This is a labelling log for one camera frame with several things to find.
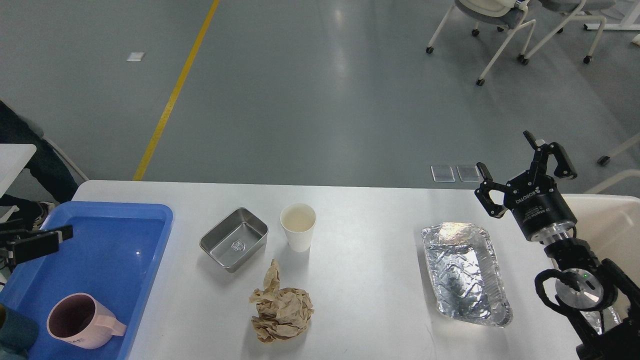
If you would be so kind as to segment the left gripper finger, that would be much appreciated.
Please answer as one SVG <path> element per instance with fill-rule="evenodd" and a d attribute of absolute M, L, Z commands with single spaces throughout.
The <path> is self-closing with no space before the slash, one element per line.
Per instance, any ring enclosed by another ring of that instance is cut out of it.
<path fill-rule="evenodd" d="M 13 240 L 26 231 L 23 219 L 14 219 L 0 224 L 0 240 Z"/>
<path fill-rule="evenodd" d="M 50 230 L 9 231 L 7 233 L 7 263 L 19 265 L 59 250 L 60 244 L 73 237 L 73 226 Z"/>

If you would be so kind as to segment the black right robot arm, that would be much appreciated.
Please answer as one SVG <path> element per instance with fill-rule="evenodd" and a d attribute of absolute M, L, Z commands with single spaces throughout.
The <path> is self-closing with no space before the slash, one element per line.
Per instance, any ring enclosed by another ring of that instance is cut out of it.
<path fill-rule="evenodd" d="M 558 190 L 556 179 L 574 179 L 578 173 L 565 149 L 546 143 L 526 130 L 523 136 L 534 151 L 530 167 L 508 180 L 495 182 L 483 162 L 477 163 L 482 182 L 474 194 L 490 217 L 510 211 L 529 242 L 544 245 L 554 267 L 535 276 L 535 293 L 542 303 L 565 316 L 580 338 L 581 360 L 637 360 L 639 358 L 639 287 L 611 259 L 599 259 L 587 241 L 578 238 L 578 219 Z M 585 318 L 603 313 L 624 294 L 630 309 L 621 323 L 601 332 Z"/>

